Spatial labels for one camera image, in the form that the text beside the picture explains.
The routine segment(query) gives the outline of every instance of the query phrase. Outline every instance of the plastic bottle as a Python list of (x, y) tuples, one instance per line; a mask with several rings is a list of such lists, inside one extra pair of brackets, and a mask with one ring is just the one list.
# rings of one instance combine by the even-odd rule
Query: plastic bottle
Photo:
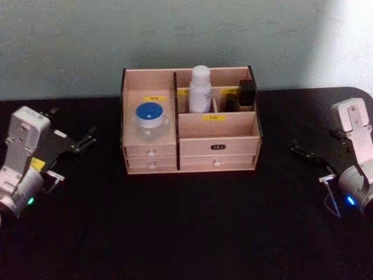
[(208, 113), (211, 107), (210, 69), (199, 65), (193, 68), (189, 86), (189, 112)]

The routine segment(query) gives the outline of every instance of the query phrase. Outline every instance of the jar with blue lid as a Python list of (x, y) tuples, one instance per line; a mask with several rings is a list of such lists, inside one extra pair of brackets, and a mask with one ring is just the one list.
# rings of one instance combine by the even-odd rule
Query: jar with blue lid
[(170, 121), (162, 106), (155, 102), (146, 102), (137, 107), (136, 121), (148, 141), (158, 138), (170, 129)]

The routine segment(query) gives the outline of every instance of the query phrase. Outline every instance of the white cap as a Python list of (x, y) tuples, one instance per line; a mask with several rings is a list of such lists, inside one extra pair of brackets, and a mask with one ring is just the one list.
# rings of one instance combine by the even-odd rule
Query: white cap
[(195, 86), (206, 86), (210, 84), (210, 69), (203, 65), (193, 68), (192, 84)]

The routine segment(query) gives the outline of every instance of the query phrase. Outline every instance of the blue lid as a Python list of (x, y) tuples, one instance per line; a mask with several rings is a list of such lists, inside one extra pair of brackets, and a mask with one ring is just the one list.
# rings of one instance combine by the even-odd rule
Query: blue lid
[(143, 120), (155, 120), (162, 114), (162, 106), (154, 102), (143, 103), (136, 109), (136, 115)]

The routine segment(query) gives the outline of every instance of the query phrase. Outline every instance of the yellow warning label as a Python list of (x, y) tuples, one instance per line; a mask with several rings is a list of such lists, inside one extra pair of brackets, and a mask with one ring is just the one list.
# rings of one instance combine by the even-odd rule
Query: yellow warning label
[(41, 169), (44, 167), (45, 162), (43, 162), (40, 159), (37, 159), (36, 157), (33, 157), (31, 159), (31, 167), (37, 171), (41, 171)]

